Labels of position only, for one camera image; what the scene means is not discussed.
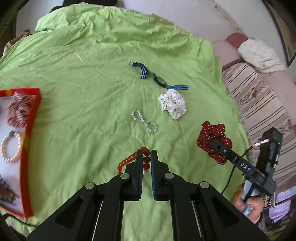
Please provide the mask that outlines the right hand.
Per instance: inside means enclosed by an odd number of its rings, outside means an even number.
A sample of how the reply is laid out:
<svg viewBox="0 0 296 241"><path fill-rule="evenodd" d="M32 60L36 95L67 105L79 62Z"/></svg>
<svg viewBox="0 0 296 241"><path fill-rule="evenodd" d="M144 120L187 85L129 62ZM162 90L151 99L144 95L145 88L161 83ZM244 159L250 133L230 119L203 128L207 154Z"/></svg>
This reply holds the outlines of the right hand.
<svg viewBox="0 0 296 241"><path fill-rule="evenodd" d="M242 195L243 186L239 185L232 198L230 199L230 202L240 211L244 209L245 205L253 208L247 217L255 224L260 219L261 213L264 208L264 200L262 197L250 197L246 202L244 202L241 198Z"/></svg>

